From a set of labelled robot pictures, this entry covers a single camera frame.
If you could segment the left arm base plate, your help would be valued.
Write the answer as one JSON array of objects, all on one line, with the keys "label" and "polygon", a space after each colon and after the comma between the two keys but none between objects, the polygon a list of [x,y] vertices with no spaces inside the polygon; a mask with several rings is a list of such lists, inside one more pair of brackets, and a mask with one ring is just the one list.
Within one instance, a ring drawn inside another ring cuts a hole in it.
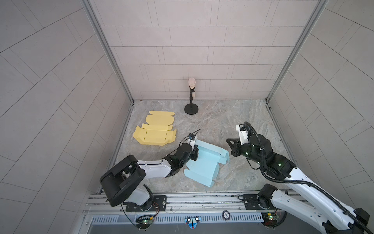
[{"label": "left arm base plate", "polygon": [[150,197],[143,205],[136,203],[126,203],[125,210],[127,212],[157,212],[165,211],[167,203],[167,196],[153,196]]}]

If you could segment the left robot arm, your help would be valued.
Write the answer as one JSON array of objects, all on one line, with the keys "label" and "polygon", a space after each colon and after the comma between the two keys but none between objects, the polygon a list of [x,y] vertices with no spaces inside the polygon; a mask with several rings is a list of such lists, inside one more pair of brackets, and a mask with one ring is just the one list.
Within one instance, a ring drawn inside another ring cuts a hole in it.
[{"label": "left robot arm", "polygon": [[144,180],[171,177],[197,157],[198,147],[188,143],[182,143],[173,155],[168,154],[161,160],[142,161],[129,155],[104,173],[99,182],[112,207],[127,202],[145,211],[152,207],[154,195]]}]

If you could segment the yellow paper box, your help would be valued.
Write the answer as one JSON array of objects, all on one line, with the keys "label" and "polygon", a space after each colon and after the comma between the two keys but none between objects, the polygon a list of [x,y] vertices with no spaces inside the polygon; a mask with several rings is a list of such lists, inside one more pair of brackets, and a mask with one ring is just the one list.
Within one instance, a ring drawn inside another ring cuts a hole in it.
[{"label": "yellow paper box", "polygon": [[142,145],[164,146],[176,139],[177,130],[173,130],[174,112],[150,111],[146,123],[137,126],[133,134]]}]

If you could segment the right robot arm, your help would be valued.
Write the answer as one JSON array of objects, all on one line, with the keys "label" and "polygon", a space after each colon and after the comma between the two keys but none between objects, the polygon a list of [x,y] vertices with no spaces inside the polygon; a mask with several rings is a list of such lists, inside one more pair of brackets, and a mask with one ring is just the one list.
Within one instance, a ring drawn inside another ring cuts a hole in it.
[{"label": "right robot arm", "polygon": [[362,208],[352,208],[314,183],[299,167],[283,155],[273,152],[271,143],[262,135],[251,135],[246,142],[239,138],[226,140],[234,157],[244,156],[259,164],[269,181],[285,184],[307,203],[293,199],[277,187],[266,184],[256,200],[263,209],[283,210],[297,216],[323,234],[370,234],[370,215]]}]

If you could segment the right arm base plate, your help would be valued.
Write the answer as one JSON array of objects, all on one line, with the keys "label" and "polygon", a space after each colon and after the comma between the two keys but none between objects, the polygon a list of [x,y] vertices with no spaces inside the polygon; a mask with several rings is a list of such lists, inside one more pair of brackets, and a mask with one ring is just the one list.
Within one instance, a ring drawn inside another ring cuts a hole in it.
[{"label": "right arm base plate", "polygon": [[238,196],[238,198],[244,203],[246,210],[263,210],[264,212],[277,210],[270,199],[261,197],[258,194],[244,194]]}]

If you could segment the light blue paper box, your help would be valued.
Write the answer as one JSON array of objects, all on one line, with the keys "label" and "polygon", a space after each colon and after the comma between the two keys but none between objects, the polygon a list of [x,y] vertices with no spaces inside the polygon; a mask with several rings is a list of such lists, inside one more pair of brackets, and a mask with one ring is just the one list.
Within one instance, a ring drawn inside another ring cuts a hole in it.
[{"label": "light blue paper box", "polygon": [[197,160],[190,159],[186,163],[187,169],[184,170],[184,174],[187,178],[210,188],[215,183],[219,164],[229,162],[229,152],[201,140],[196,140],[195,145],[199,150]]}]

